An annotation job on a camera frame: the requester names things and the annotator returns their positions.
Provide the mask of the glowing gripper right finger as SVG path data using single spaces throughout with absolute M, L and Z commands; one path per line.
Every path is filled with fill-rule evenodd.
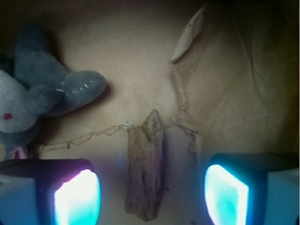
M 217 153 L 205 171 L 206 209 L 214 225 L 298 225 L 297 153 Z

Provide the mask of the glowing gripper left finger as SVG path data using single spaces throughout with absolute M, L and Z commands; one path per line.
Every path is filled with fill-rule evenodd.
M 95 225 L 100 210 L 100 180 L 86 159 L 0 164 L 2 225 Z

